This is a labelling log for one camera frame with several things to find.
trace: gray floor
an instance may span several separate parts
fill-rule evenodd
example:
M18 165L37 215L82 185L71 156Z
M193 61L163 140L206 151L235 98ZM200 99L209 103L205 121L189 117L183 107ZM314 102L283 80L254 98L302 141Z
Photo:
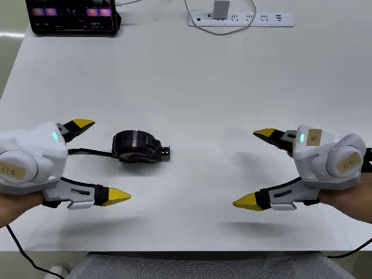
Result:
M22 35L28 25L24 0L3 1L0 9L0 95L9 77L13 62L17 56ZM84 252L30 252L37 264L50 268L55 264L75 266L84 256ZM347 259L336 261L358 279L372 277L372 252L360 252ZM35 271L18 252L0 253L0 278L40 279L44 275Z

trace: black device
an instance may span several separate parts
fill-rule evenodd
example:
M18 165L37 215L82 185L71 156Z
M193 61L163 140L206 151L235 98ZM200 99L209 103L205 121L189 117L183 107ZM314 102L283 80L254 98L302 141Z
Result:
M112 155L124 163L155 163L170 157L170 147L162 147L152 134L122 131L114 136Z
M26 0L35 34L115 35L121 17L115 0Z

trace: white cable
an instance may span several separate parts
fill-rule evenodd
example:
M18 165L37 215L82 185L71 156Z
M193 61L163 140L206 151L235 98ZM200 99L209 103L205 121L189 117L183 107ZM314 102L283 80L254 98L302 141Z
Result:
M133 4L133 3L137 3L137 2L141 2L141 1L142 0L134 0L134 1L130 1L130 2L123 2L121 0L115 0L115 6L120 7L120 6L123 6L123 5Z
M254 21L255 18L256 18L257 7L256 7L256 5L255 5L255 3L254 3L253 0L248 0L248 1L252 4L252 7L253 7L253 16L252 16L252 20L251 20L251 22L248 23L247 26L244 26L243 28L239 28L239 29L236 29L236 30L233 30L233 31L230 31L230 32L226 32L226 33L215 33L215 32L209 31L209 30L207 30L207 29L205 29L205 28L203 28L203 27L200 27L200 26L198 26L198 25L195 23L194 19L192 18L191 14L190 14L190 9L188 8L187 1L184 0L184 2L185 2L185 6L186 6L186 10L187 10L187 14L188 14L188 16L190 17L190 19L191 19L192 23L194 24L194 26L195 26L197 29L200 29L200 30L202 30L202 31L204 31L204 32L207 32L207 33L209 33L209 34L216 35L216 36L225 36L225 35L230 35L230 34L238 33L238 32L241 32L241 31L246 30L249 26L252 25L253 21Z

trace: plug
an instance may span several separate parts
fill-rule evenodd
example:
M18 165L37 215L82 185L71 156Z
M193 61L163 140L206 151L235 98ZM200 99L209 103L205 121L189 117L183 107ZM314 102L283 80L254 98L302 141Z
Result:
M213 19L227 19L230 0L214 0Z

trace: white power strip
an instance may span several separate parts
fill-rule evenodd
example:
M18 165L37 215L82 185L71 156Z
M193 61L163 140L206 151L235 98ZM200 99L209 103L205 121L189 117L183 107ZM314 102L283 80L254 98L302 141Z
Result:
M213 19L212 13L190 12L194 22L202 27L244 27L251 22L252 12L229 13L227 19ZM194 26L190 17L188 25ZM294 21L290 13L257 12L251 26L293 27Z

